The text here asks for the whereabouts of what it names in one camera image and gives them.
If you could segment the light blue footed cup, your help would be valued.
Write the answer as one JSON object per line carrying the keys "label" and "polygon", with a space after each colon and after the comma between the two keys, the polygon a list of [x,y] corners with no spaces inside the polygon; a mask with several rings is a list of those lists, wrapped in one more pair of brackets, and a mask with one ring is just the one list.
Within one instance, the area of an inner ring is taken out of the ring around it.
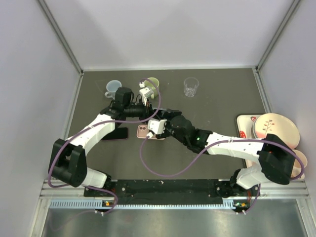
{"label": "light blue footed cup", "polygon": [[107,83],[106,85],[106,92],[105,92],[105,97],[106,98],[115,98],[116,91],[122,87],[122,84],[119,80],[112,80]]}

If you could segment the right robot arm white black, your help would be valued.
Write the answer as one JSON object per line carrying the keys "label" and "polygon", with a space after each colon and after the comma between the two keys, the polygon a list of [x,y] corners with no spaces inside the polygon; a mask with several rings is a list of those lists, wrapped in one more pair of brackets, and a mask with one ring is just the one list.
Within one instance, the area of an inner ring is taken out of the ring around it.
{"label": "right robot arm white black", "polygon": [[159,139],[173,137],[196,154],[224,155],[250,160],[253,165],[235,171],[230,188],[235,195],[262,183],[288,185],[295,163],[294,152],[276,135],[263,139],[229,137],[195,128],[180,111],[159,110],[148,122],[148,129]]}

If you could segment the green mug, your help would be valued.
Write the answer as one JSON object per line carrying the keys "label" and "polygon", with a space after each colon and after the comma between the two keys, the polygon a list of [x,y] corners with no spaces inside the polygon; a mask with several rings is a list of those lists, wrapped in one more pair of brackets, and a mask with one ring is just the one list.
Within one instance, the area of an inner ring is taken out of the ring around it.
{"label": "green mug", "polygon": [[151,77],[151,78],[147,78],[148,80],[144,81],[144,85],[145,87],[149,87],[150,89],[152,89],[153,94],[151,95],[151,99],[155,99],[156,97],[158,97],[158,91],[159,91],[159,80],[157,78]]}

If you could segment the pink white plate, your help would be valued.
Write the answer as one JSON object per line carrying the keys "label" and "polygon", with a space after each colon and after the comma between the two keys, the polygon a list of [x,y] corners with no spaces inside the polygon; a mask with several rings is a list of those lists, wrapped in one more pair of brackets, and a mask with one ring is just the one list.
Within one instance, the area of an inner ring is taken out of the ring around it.
{"label": "pink white plate", "polygon": [[297,126],[287,117],[275,113],[260,115],[254,121],[252,133],[255,138],[266,138],[268,134],[274,134],[291,149],[295,149],[300,142]]}

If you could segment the white tray with strawberries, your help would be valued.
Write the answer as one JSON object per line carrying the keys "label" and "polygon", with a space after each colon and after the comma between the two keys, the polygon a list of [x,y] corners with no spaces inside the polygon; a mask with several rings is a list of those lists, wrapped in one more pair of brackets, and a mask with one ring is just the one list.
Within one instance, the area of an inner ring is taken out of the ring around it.
{"label": "white tray with strawberries", "polygon": [[256,119],[261,115],[244,114],[238,115],[236,118],[237,131],[240,138],[256,139],[254,133],[254,124]]}

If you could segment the clear glass tumbler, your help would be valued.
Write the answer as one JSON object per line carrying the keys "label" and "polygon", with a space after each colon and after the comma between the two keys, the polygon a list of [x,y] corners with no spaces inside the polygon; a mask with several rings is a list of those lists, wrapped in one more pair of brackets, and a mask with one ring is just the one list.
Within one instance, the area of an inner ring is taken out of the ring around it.
{"label": "clear glass tumbler", "polygon": [[184,80],[184,93],[187,97],[194,97],[199,87],[199,81],[190,77]]}

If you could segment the pink mug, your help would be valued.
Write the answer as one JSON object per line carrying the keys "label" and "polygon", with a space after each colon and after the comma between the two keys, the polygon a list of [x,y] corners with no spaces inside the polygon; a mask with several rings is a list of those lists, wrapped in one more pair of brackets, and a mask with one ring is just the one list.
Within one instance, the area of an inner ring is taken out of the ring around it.
{"label": "pink mug", "polygon": [[[293,150],[293,152],[299,157],[299,159],[303,163],[304,167],[306,168],[306,166],[308,164],[306,156],[299,150]],[[301,169],[301,165],[300,165],[299,161],[295,160],[294,165],[293,165],[293,169],[292,169],[292,173],[291,173],[291,178],[298,176],[300,174],[301,170],[302,169]]]}

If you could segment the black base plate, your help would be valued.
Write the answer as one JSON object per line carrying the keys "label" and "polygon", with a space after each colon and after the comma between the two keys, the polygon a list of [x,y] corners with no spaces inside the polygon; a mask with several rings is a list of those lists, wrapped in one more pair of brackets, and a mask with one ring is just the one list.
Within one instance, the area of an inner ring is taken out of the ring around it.
{"label": "black base plate", "polygon": [[255,197],[249,190],[216,179],[114,180],[106,190],[118,197],[118,204],[219,204],[224,198]]}

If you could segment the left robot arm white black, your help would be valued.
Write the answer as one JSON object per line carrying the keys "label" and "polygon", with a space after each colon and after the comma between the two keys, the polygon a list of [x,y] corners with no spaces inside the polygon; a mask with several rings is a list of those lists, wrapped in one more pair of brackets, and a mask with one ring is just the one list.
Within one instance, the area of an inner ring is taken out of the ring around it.
{"label": "left robot arm white black", "polygon": [[109,175],[87,167],[86,156],[105,136],[114,132],[122,123],[128,123],[127,118],[138,117],[140,122],[152,119],[157,111],[153,111],[148,99],[154,91],[144,83],[140,84],[140,100],[134,102],[131,89],[120,87],[109,106],[103,109],[97,117],[84,129],[66,140],[55,141],[48,168],[48,179],[56,178],[65,186],[94,187],[102,196],[112,190]]}

